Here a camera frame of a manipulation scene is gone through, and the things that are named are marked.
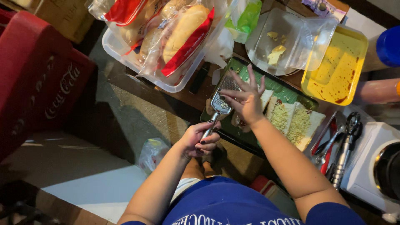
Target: blue t-shirt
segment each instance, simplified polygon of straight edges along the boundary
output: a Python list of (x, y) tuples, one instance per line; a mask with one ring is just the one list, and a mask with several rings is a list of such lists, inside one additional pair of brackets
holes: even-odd
[[(321, 203), (307, 215), (307, 225), (365, 225), (348, 207)], [(131, 221), (123, 225), (143, 225)], [(282, 214), (259, 192), (226, 177), (197, 182), (181, 194), (168, 209), (162, 225), (303, 225)]]

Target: grater handle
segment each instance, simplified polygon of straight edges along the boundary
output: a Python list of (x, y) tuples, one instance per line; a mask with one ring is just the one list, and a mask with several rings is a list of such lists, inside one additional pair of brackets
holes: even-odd
[(208, 137), (208, 136), (211, 134), (212, 130), (214, 129), (215, 124), (218, 122), (218, 119), (219, 119), (220, 115), (221, 115), (221, 114), (218, 113), (218, 112), (216, 112), (216, 113), (213, 114), (213, 116), (212, 116), (211, 119), (210, 119), (210, 120), (213, 121), (213, 124), (212, 124), (212, 126), (211, 126), (210, 128), (208, 128), (208, 129), (204, 132), (204, 134), (203, 134), (203, 136), (201, 137), (201, 139), (203, 139), (203, 138), (205, 138), (205, 137)]

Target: stainless steel grater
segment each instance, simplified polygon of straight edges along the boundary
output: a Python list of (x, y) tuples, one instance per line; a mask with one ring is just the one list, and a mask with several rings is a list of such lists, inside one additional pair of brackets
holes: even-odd
[(222, 81), (218, 85), (218, 87), (214, 93), (214, 96), (212, 97), (211, 106), (215, 110), (215, 113), (211, 117), (211, 120), (213, 121), (213, 125), (212, 125), (212, 127), (210, 127), (208, 130), (206, 130), (204, 132), (202, 139), (211, 134), (212, 129), (214, 128), (214, 125), (218, 121), (218, 118), (220, 117), (221, 114), (229, 114), (232, 111), (232, 107), (230, 105), (228, 105), (228, 103), (225, 100), (221, 99), (221, 96), (218, 93), (218, 90), (220, 90), (220, 89), (240, 91), (239, 85), (229, 75), (229, 71), (227, 71), (225, 73), (225, 75), (223, 76)]

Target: foot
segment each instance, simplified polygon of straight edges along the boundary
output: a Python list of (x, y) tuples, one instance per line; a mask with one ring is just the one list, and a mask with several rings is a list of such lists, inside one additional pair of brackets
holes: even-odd
[(212, 151), (211, 155), (202, 156), (201, 163), (209, 162), (211, 167), (213, 167), (220, 159), (227, 157), (228, 153), (224, 146), (217, 143), (217, 147)]

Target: yellow container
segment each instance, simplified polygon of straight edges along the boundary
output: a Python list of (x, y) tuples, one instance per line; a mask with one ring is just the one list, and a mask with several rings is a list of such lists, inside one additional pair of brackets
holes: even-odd
[(301, 88), (304, 94), (345, 106), (353, 101), (368, 48), (362, 33), (337, 26), (321, 65), (304, 71)]

